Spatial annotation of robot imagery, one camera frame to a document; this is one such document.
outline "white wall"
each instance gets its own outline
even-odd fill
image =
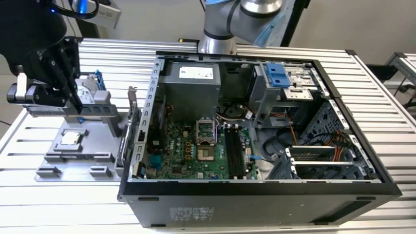
[[[199,0],[115,0],[122,16],[111,39],[178,41],[199,39],[204,11]]]
[[[111,39],[199,39],[204,12],[198,0],[115,0],[123,13]],[[416,53],[416,0],[312,0],[292,47],[354,49],[368,63],[394,52]]]
[[[292,47],[354,49],[384,64],[394,52],[416,53],[416,0],[312,0]]]

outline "wire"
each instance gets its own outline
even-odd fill
[[[70,3],[70,6],[71,6],[71,9],[74,10],[71,1],[72,1],[72,0],[68,0],[68,3]],[[78,35],[76,35],[76,31],[75,31],[75,29],[74,29],[74,26],[72,26],[72,23],[71,23],[71,20],[70,20],[68,16],[67,16],[67,21],[68,21],[70,26],[71,26],[71,28],[72,28],[74,36],[76,37],[76,36],[78,36]]]
[[[52,2],[48,2],[48,6],[51,7],[52,11],[55,11],[56,13],[59,13],[64,16],[68,16],[68,17],[79,19],[79,20],[87,20],[87,19],[94,18],[99,13],[100,0],[94,0],[94,2],[96,3],[96,9],[90,13],[79,13],[76,11],[67,10],[66,8],[54,4]]]
[[[232,117],[232,116],[228,116],[228,115],[220,114],[220,113],[216,113],[216,115],[218,115],[222,119],[224,119],[224,120],[227,120],[227,121],[244,120],[244,119],[240,118],[240,117]]]
[[[398,92],[399,92],[399,89],[400,89],[400,87],[402,87],[402,85],[403,85],[406,79],[407,79],[407,78],[404,77],[404,79],[403,79],[403,81],[402,81],[402,83],[400,83],[400,85],[399,85],[399,87],[398,87],[398,89],[396,89],[396,92],[395,92],[395,95],[394,95],[394,96],[396,96],[396,94],[398,94]]]
[[[0,120],[0,123],[4,123],[6,125],[12,126],[12,124],[10,124],[8,122],[4,122],[2,120]]]
[[[335,140],[335,136],[332,136],[331,140],[327,142],[326,146],[331,145],[332,141]]]
[[[294,126],[292,126],[292,118],[290,118],[290,124],[288,125],[291,127],[291,134],[292,134],[294,145],[298,145],[296,135],[295,135]]]
[[[200,0],[200,4],[202,4],[203,10],[206,12],[206,7],[204,7],[204,4],[203,4],[203,0]]]
[[[332,162],[335,162],[338,160],[338,153],[339,153],[339,146],[336,146],[336,151],[334,153]]]

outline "cable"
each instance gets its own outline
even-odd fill
[[[248,155],[248,157],[252,158],[252,159],[258,159],[258,160],[267,161],[267,162],[275,162],[275,161],[272,161],[272,160],[267,160],[267,159],[266,159],[264,157],[262,157],[262,156]]]
[[[206,7],[204,7],[204,4],[203,4],[203,0],[200,0],[200,4],[202,4],[203,10],[206,12]]]
[[[72,23],[71,23],[71,20],[70,20],[68,16],[67,16],[67,21],[68,21],[70,26],[71,26],[71,28],[72,28],[74,36],[76,37],[76,36],[78,36],[78,35],[76,35],[76,31],[75,31],[75,29],[74,29],[74,26],[72,26]]]
[[[410,107],[416,106],[416,102],[408,103],[404,105],[404,109],[408,109]]]
[[[406,77],[404,77],[404,79],[403,79],[403,81],[402,81],[402,83],[400,83],[400,85],[399,85],[399,87],[398,87],[398,89],[396,89],[396,92],[395,92],[395,95],[394,95],[394,96],[396,96],[396,94],[398,94],[398,92],[399,92],[399,89],[400,89],[400,87],[402,87],[404,81],[406,81]]]
[[[294,126],[292,126],[292,118],[290,118],[290,128],[291,128],[291,134],[292,134],[292,140],[294,140],[294,145],[298,145],[298,140],[296,140],[296,135],[295,135],[295,131],[294,131]]]
[[[262,145],[262,151],[266,155],[272,156],[274,154],[270,153],[266,149],[266,146],[268,145],[268,143],[271,143],[274,140],[276,139],[276,136],[272,136],[270,139],[267,139]]]
[[[12,124],[10,124],[8,122],[4,122],[2,120],[0,120],[0,123],[4,123],[6,125],[12,126]]]
[[[68,17],[79,19],[79,20],[87,20],[87,19],[94,18],[99,13],[100,0],[94,0],[94,2],[96,3],[96,9],[90,13],[79,13],[76,11],[67,10],[66,8],[54,4],[52,2],[48,2],[48,6],[51,7],[51,10],[54,12],[56,12],[64,16],[68,16]]]
[[[224,120],[227,120],[227,121],[244,120],[244,118],[242,118],[242,117],[232,117],[232,116],[228,116],[228,115],[220,114],[220,113],[216,113],[216,115],[218,115],[222,119],[224,119]]]

